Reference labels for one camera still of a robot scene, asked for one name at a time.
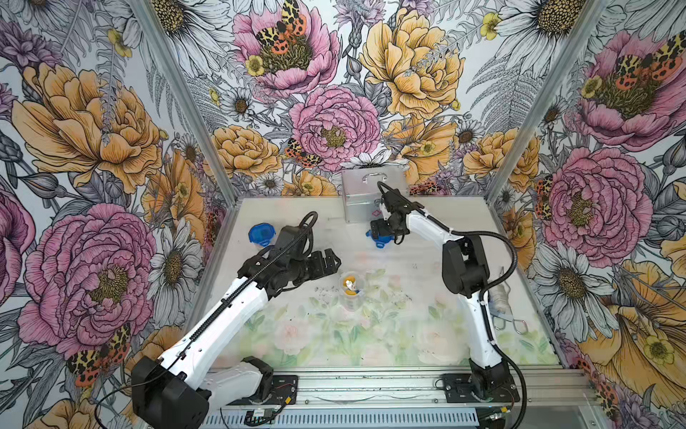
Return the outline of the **blue lid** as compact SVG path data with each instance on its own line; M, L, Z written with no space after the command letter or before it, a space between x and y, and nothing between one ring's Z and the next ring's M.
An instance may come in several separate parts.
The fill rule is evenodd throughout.
M366 232L366 237L373 240L376 248L379 248L380 250L382 250L386 245L394 241L394 238L392 236L374 236L371 230Z
M262 248L269 246L275 237L275 228L270 223L259 223L248 231L249 241Z

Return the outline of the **clear plastic cup back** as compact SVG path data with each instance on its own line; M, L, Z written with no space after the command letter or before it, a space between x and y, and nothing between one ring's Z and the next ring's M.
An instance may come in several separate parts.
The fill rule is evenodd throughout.
M360 273L343 273L339 280L339 290L342 292L342 305L349 312L356 312L364 304L364 288L366 280Z

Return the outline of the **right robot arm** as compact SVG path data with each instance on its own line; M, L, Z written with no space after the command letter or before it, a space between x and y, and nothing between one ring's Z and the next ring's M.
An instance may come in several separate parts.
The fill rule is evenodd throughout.
M497 232L454 230L398 189L383 182L378 182L377 186L381 193L382 218L371 222L371 236L375 239L391 237L399 245L405 237L414 234L441 250L441 278L448 291L459 296L466 313L472 392L477 398L486 400L497 389L512 384L510 368L514 364L505 358L495 339L488 294L516 271L516 248L506 236ZM509 268L494 280L483 237L501 241L510 253Z

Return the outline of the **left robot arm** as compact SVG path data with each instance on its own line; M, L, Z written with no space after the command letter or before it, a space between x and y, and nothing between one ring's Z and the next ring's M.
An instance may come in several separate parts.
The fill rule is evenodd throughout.
M316 214L285 226L277 241L247 259L221 299L175 345L156 359L142 357L131 372L136 416L154 428L198 428L207 414L236 400L262 402L273 390L273 369L245 357L217 374L210 369L252 316L282 292L334 275L341 260L314 250Z

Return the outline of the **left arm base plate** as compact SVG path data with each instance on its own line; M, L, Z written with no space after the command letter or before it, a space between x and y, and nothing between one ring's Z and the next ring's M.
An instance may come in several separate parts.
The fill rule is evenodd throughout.
M261 382L257 392L250 397L234 400L230 406L239 405L295 405L298 397L297 375L273 375L271 381Z

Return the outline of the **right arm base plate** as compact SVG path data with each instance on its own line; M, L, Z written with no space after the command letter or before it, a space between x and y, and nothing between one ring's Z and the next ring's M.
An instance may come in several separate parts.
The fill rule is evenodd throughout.
M519 391L512 375L508 375L505 381L496 384L495 387L477 388L473 376L467 373L448 373L439 377L434 384L437 389L443 391L448 403L509 403L520 402Z

